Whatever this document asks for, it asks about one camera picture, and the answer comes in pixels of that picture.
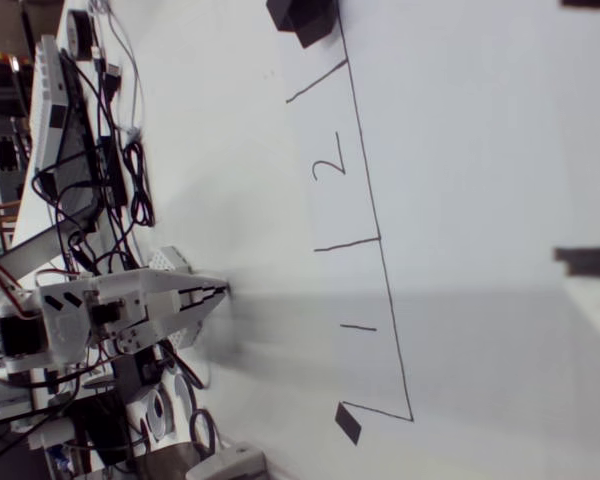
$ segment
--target black object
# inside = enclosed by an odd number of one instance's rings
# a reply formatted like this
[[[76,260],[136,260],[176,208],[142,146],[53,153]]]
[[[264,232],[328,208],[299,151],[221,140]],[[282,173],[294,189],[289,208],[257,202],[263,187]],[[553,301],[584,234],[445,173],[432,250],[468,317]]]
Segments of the black object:
[[[326,37],[336,23],[334,0],[268,0],[267,9],[281,32],[295,32],[304,48]]]
[[[69,10],[67,12],[67,39],[69,53],[75,60],[91,60],[93,33],[91,18],[84,10]]]
[[[29,50],[29,61],[33,65],[36,59],[36,42],[33,39],[33,30],[31,29],[31,21],[29,20],[25,2],[20,2],[20,21],[22,22],[24,39],[27,42],[27,50]]]
[[[130,403],[160,383],[164,366],[158,362],[153,348],[148,347],[133,355],[122,355],[111,362],[116,378],[116,389],[124,403]]]
[[[205,426],[207,427],[209,445],[205,445],[200,438],[198,438],[198,432],[196,431],[196,420],[198,417],[202,417]],[[195,448],[198,455],[200,455],[200,461],[206,460],[216,453],[216,429],[213,418],[208,410],[204,408],[194,410],[193,415],[191,415],[191,419],[189,420],[189,437],[191,438],[193,448]]]
[[[0,170],[12,171],[18,169],[18,157],[13,140],[9,137],[0,137]]]
[[[17,316],[0,318],[2,352],[7,357],[41,352],[47,347],[42,317],[23,320]]]
[[[600,8],[600,0],[562,0],[564,7]]]
[[[115,390],[76,400],[68,409],[78,437],[88,434],[94,449],[105,465],[115,465],[127,459],[127,451],[118,449],[129,443],[126,432],[125,407]]]
[[[567,264],[567,275],[600,277],[600,248],[556,248],[554,257]]]
[[[94,305],[91,308],[91,318],[93,318],[93,323],[96,325],[104,325],[120,320],[120,304],[111,302],[104,305]]]
[[[102,145],[100,151],[106,158],[104,164],[107,166],[107,184],[111,187],[113,200],[109,203],[112,207],[124,207],[129,202],[129,199],[127,197],[127,190],[124,188],[124,179],[122,178],[122,167],[120,166],[118,148],[109,135],[101,137],[100,144]]]
[[[351,439],[353,444],[358,445],[362,427],[342,403],[338,403],[338,410],[336,410],[336,423],[340,425],[340,428],[342,428],[344,433],[347,434],[347,437]]]

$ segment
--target red wire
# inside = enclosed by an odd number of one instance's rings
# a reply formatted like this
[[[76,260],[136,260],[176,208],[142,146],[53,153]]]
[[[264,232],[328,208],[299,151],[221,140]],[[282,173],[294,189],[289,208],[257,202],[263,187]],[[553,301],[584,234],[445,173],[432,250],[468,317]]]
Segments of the red wire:
[[[15,278],[13,278],[13,276],[9,272],[7,272],[7,270],[2,265],[0,265],[0,274],[7,277],[9,279],[9,281],[11,281],[14,284],[14,286],[22,288],[20,286],[20,284],[18,283],[18,281]],[[2,291],[2,293],[4,293],[4,295],[9,299],[11,304],[18,311],[18,316],[20,318],[29,320],[31,318],[36,317],[36,315],[27,315],[27,313],[24,311],[24,309],[20,305],[20,302],[18,302],[18,299],[12,293],[11,289],[7,285],[4,284],[4,282],[2,281],[1,278],[0,278],[0,290]]]

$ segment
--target wire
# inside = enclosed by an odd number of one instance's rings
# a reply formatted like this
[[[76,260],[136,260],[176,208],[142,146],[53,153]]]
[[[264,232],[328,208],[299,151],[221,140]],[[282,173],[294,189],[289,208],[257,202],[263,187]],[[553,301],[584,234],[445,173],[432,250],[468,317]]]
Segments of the wire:
[[[34,282],[36,284],[36,287],[40,286],[40,281],[39,278],[41,275],[48,275],[50,273],[56,273],[58,275],[64,275],[65,277],[79,277],[80,273],[77,272],[70,272],[68,270],[61,270],[59,268],[45,268],[43,270],[38,270],[35,274],[34,274]]]
[[[189,365],[187,365],[186,362],[182,360],[182,358],[180,358],[178,354],[176,354],[170,343],[167,343],[165,340],[162,340],[158,342],[158,345],[160,346],[160,348],[162,348],[162,351],[165,352],[167,356],[169,356],[176,363],[176,365],[178,365],[178,367],[180,368],[180,370],[182,370],[182,372],[184,373],[185,377],[187,377],[191,385],[193,385],[198,390],[204,390],[205,387],[200,378],[195,374],[191,367],[189,367]]]
[[[111,6],[107,5],[107,7],[108,8],[107,8],[106,14],[107,14],[107,20],[109,22],[109,28],[111,29],[111,33],[113,33],[113,36],[116,38],[116,40],[118,41],[118,43],[124,50],[124,53],[129,58],[129,61],[131,62],[131,66],[133,67],[134,81],[133,81],[133,98],[131,100],[131,129],[135,130],[136,129],[135,116],[136,116],[136,103],[137,103],[138,90],[140,90],[140,98],[142,99],[142,105],[143,105],[143,110],[144,110],[144,92],[142,90],[142,83],[140,82],[140,74],[138,72],[138,64],[136,62],[135,55],[133,54],[131,42],[129,41],[129,37],[127,36],[126,32],[124,31],[124,28],[122,27],[122,23],[120,23],[120,20],[118,20],[118,17],[116,16],[116,14],[113,13]],[[113,27],[112,20],[115,20],[116,24],[118,25],[118,28],[120,28],[120,31],[122,32],[122,36],[125,37],[126,45],[125,45],[125,42],[122,41],[122,39],[116,32],[116,29]]]
[[[11,305],[13,305],[13,307],[16,309],[16,315],[23,320],[31,320],[33,318],[37,318],[39,316],[38,314],[27,313],[24,311],[24,308],[22,308],[22,305],[20,305],[20,302],[13,294],[12,290],[15,288],[22,290],[22,286],[18,283],[16,279],[13,278],[13,276],[9,272],[7,272],[7,270],[2,265],[0,265],[0,275],[4,275],[4,277],[6,277],[7,280],[9,280],[9,282],[11,283],[11,286],[6,285],[0,277],[0,291],[9,299]]]
[[[34,388],[47,388],[47,387],[55,387],[57,385],[70,382],[71,380],[75,380],[80,378],[82,375],[89,373],[92,370],[109,363],[110,360],[104,360],[101,362],[97,362],[89,367],[83,368],[81,370],[75,371],[73,373],[67,374],[63,377],[58,377],[53,380],[48,380],[45,382],[16,382],[13,380],[6,380],[4,378],[0,378],[0,384],[6,387],[14,387],[14,388],[26,388],[26,389],[34,389]]]
[[[20,442],[22,442],[29,435],[36,432],[40,428],[42,428],[47,422],[53,420],[54,418],[56,418],[59,415],[62,415],[67,410],[67,408],[69,408],[71,406],[73,401],[78,396],[79,392],[80,392],[80,378],[78,377],[78,379],[76,381],[76,388],[75,388],[73,394],[71,395],[71,397],[69,397],[69,399],[65,403],[61,404],[55,412],[52,412],[49,415],[47,415],[40,422],[36,423],[33,427],[31,427],[27,432],[18,435],[18,437],[16,439],[10,441],[5,447],[0,449],[0,457],[2,457],[5,453],[7,453],[13,447],[18,445]]]
[[[115,446],[115,447],[97,447],[95,445],[74,445],[74,444],[68,443],[68,442],[63,443],[63,445],[65,447],[68,447],[68,448],[73,448],[74,450],[85,450],[85,451],[96,450],[98,452],[117,452],[117,451],[120,451],[120,450],[127,450],[130,446],[131,447],[135,447],[135,446],[138,446],[138,445],[142,445],[142,444],[144,444],[145,440],[146,440],[146,437],[142,437],[142,438],[140,438],[138,440],[134,440],[132,442],[129,442],[126,445],[118,445],[118,446]]]

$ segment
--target connector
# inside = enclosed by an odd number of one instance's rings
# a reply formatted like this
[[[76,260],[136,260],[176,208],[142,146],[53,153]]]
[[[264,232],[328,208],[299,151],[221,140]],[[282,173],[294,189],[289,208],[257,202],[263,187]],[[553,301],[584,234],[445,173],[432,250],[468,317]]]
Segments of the connector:
[[[107,64],[107,69],[104,73],[104,82],[102,88],[104,90],[104,96],[107,102],[111,102],[111,99],[120,88],[120,68],[110,63]]]

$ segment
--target drawn rectangle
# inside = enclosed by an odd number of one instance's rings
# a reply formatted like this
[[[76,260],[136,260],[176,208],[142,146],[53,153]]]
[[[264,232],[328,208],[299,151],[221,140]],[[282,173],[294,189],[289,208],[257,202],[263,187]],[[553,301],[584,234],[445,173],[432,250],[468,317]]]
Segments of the drawn rectangle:
[[[341,399],[411,419],[379,242],[316,255],[324,292],[321,317],[329,319],[340,364]]]
[[[297,124],[314,248],[376,237],[347,69],[334,72],[288,108]]]

